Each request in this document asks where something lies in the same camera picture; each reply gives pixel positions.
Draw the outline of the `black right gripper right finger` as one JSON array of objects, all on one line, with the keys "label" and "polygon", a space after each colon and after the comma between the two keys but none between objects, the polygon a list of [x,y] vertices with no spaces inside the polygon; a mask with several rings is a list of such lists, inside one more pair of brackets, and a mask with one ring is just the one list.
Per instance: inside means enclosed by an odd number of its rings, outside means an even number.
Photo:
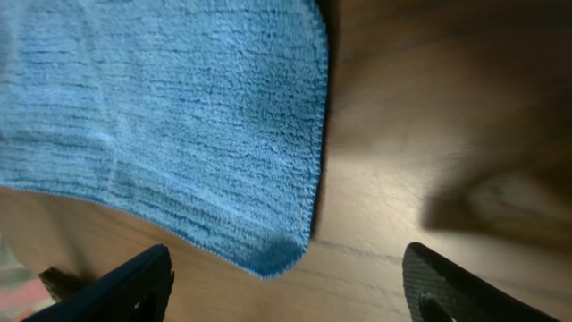
[{"label": "black right gripper right finger", "polygon": [[403,288],[414,322],[556,322],[486,283],[420,242],[402,261]]}]

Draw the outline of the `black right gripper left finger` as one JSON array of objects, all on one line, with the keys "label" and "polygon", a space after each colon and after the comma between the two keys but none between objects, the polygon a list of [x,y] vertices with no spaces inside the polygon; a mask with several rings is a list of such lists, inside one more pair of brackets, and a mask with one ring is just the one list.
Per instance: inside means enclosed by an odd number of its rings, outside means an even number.
[{"label": "black right gripper left finger", "polygon": [[173,281],[169,250],[156,244],[23,322],[163,322]]}]

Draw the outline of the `blue cloth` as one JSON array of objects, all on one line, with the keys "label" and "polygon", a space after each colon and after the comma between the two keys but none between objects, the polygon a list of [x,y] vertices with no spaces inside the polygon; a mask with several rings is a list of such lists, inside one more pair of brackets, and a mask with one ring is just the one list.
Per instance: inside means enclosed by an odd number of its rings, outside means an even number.
[{"label": "blue cloth", "polygon": [[314,1],[4,1],[1,183],[282,275],[309,244],[328,58]]}]

